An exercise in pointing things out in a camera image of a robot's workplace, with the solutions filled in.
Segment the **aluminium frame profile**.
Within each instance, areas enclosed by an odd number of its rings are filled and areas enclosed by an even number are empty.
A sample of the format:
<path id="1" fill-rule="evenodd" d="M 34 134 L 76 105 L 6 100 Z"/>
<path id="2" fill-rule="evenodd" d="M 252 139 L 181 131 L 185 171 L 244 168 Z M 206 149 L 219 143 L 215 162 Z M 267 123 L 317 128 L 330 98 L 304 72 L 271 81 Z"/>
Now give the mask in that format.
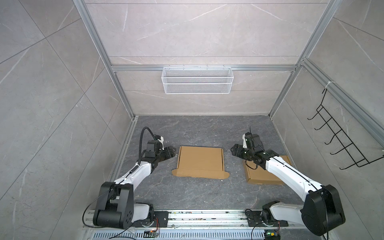
<path id="1" fill-rule="evenodd" d="M 320 18 L 314 33 L 311 35 L 303 53 L 300 55 L 296 64 L 133 64 L 133 65 L 113 65 L 102 40 L 97 32 L 95 24 L 92 20 L 90 12 L 84 1 L 75 1 L 75 7 L 79 11 L 80 16 L 86 26 L 86 29 L 103 61 L 106 64 L 107 71 L 112 77 L 113 83 L 117 87 L 118 93 L 123 98 L 126 109 L 131 112 L 132 108 L 129 105 L 128 98 L 123 92 L 123 87 L 117 80 L 116 72 L 127 71 L 162 71 L 163 68 L 176 69 L 212 69 L 212 68 L 231 68 L 233 71 L 288 71 L 290 75 L 283 89 L 278 95 L 269 116 L 274 116 L 283 99 L 292 87 L 294 80 L 299 75 L 301 69 L 306 69 L 342 106 L 366 129 L 368 133 L 380 145 L 384 144 L 384 126 L 379 123 L 374 117 L 368 114 L 368 111 L 358 104 L 357 100 L 353 99 L 345 90 L 342 89 L 336 82 L 328 77 L 318 66 L 316 66 L 309 58 L 315 45 L 320 40 L 326 26 L 330 23 L 331 17 L 341 5 L 341 1 L 330 1 L 325 9 L 325 12 Z"/>

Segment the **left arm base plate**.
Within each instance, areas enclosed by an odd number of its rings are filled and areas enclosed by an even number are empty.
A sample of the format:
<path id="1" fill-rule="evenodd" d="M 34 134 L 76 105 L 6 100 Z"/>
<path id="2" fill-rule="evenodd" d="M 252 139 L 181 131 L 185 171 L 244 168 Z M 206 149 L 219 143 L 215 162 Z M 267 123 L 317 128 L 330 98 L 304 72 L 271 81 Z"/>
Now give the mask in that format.
<path id="1" fill-rule="evenodd" d="M 167 211 L 154 211 L 150 213 L 150 217 L 145 220 L 139 220 L 133 223 L 136 228 L 166 228 L 169 221 L 169 212 Z"/>

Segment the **cardboard box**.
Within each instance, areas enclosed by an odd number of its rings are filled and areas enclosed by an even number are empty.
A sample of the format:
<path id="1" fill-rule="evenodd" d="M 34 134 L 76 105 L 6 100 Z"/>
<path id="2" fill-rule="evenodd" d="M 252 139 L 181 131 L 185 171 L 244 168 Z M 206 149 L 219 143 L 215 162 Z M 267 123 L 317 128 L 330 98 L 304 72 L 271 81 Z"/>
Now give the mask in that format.
<path id="1" fill-rule="evenodd" d="M 181 146 L 177 168 L 172 170 L 176 177 L 227 179 L 224 151 L 221 148 Z"/>
<path id="2" fill-rule="evenodd" d="M 257 166 L 253 161 L 243 161 L 246 182 L 253 185 L 285 185 L 285 183 L 274 174 Z"/>

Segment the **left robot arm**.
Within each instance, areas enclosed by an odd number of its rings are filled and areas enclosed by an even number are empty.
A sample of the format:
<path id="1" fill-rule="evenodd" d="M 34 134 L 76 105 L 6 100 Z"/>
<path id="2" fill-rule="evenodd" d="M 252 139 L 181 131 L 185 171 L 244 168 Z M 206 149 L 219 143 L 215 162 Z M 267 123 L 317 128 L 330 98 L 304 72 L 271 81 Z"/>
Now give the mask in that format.
<path id="1" fill-rule="evenodd" d="M 122 177 L 101 185 L 93 216 L 99 228 L 127 229 L 151 225 L 155 213 L 152 204 L 135 203 L 134 191 L 160 162 L 176 156 L 176 148 L 164 147 L 161 141 L 149 141 L 134 166 Z"/>

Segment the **aluminium mounting rail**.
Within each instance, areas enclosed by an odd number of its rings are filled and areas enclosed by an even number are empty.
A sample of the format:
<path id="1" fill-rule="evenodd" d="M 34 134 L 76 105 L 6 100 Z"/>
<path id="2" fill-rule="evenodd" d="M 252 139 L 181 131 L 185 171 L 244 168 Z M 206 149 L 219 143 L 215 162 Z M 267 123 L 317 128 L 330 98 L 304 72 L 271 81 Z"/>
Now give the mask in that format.
<path id="1" fill-rule="evenodd" d="M 305 225 L 288 222 L 288 227 L 249 227 L 245 215 L 246 209 L 173 209 L 155 210 L 169 212 L 166 228 L 170 229 L 305 229 Z"/>

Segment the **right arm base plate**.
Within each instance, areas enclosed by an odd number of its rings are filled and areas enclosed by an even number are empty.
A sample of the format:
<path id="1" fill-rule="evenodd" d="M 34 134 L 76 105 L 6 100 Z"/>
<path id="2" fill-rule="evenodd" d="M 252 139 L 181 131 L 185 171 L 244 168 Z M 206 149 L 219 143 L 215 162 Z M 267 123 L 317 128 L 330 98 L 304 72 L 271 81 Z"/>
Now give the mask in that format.
<path id="1" fill-rule="evenodd" d="M 287 221 L 275 220 L 272 215 L 266 211 L 245 210 L 246 219 L 249 227 L 288 227 Z"/>

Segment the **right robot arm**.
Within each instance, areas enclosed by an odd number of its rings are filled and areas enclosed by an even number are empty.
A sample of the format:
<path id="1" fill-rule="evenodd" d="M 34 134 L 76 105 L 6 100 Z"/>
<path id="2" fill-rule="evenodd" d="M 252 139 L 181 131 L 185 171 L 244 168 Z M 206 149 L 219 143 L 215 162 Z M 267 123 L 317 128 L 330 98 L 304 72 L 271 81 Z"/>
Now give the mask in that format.
<path id="1" fill-rule="evenodd" d="M 243 144 L 235 144 L 231 153 L 278 177 L 304 202 L 302 205 L 291 205 L 272 201 L 263 206 L 258 218 L 253 211 L 245 210 L 246 216 L 256 224 L 272 227 L 281 222 L 291 222 L 304 225 L 312 234 L 322 236 L 346 222 L 341 198 L 335 187 L 310 179 L 276 152 L 265 150 L 258 135 L 245 133 Z"/>

